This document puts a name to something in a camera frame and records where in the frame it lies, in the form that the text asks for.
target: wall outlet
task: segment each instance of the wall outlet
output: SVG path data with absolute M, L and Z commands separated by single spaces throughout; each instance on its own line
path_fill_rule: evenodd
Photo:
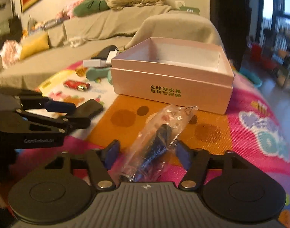
M 182 6 L 185 6 L 185 2 L 184 1 L 176 1 L 176 8 L 180 8 Z

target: black round object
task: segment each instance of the black round object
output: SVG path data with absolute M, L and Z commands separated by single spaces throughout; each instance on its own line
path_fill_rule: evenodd
M 63 170 L 31 172 L 9 193 L 9 204 L 18 218 L 42 225 L 71 219 L 90 200 L 90 186 Z
M 234 222 L 263 222 L 277 216 L 285 205 L 282 186 L 263 172 L 235 169 L 203 187 L 206 205 Z

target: toy car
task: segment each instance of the toy car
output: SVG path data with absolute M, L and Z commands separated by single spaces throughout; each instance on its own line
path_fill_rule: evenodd
M 64 87 L 85 92 L 90 89 L 90 84 L 82 81 L 67 80 L 63 83 Z

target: silver screw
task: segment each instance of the silver screw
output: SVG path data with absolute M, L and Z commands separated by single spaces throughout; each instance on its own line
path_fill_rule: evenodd
M 110 188 L 112 186 L 112 182 L 111 181 L 100 181 L 97 184 L 100 188 Z
M 187 180 L 181 183 L 184 188 L 194 188 L 197 184 L 194 181 Z

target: cardboard box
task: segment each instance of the cardboard box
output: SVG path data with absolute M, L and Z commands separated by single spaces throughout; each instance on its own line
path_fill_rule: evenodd
M 218 45 L 150 38 L 112 59 L 115 93 L 224 114 L 234 74 Z

